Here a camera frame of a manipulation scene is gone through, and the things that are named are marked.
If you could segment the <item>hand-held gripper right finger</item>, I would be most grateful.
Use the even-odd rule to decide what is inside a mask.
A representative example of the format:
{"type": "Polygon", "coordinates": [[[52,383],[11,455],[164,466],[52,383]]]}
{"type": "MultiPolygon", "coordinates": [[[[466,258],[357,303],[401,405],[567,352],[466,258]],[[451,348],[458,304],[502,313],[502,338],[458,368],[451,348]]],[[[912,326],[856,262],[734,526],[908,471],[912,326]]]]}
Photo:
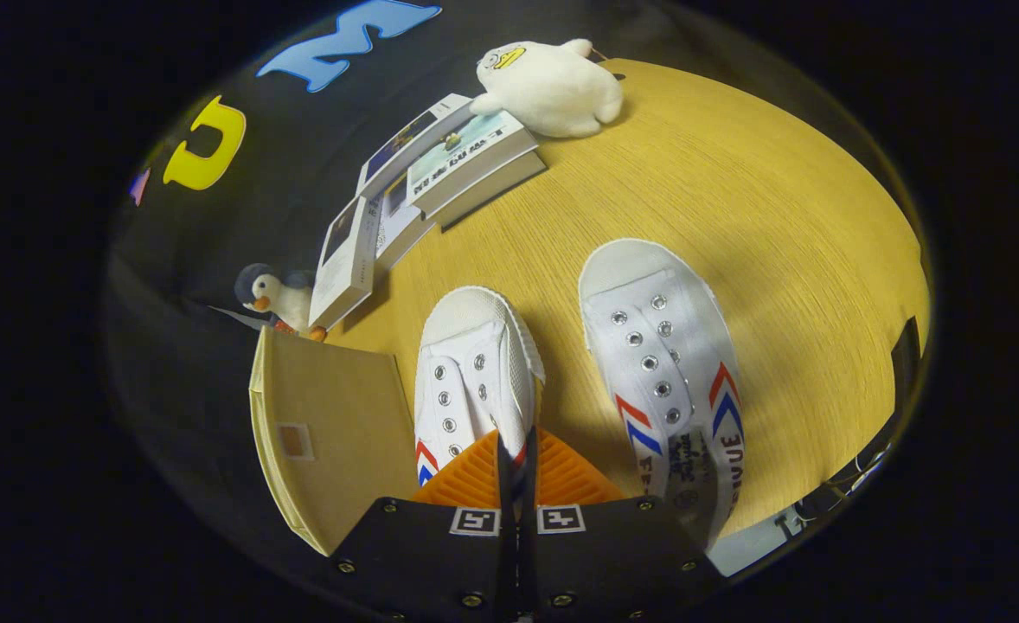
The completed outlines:
{"type": "Polygon", "coordinates": [[[679,622],[721,590],[721,573],[671,504],[626,497],[542,429],[529,466],[522,591],[537,622],[679,622]]]}

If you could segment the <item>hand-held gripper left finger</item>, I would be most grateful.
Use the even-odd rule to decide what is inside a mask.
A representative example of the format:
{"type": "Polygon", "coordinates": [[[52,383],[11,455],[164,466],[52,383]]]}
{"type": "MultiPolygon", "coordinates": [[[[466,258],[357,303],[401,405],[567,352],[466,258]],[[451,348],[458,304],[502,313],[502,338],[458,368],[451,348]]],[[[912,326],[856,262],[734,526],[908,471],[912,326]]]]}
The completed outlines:
{"type": "Polygon", "coordinates": [[[329,556],[329,592],[364,622],[509,620],[515,529],[507,468],[492,431],[413,499],[372,501],[329,556]]]}

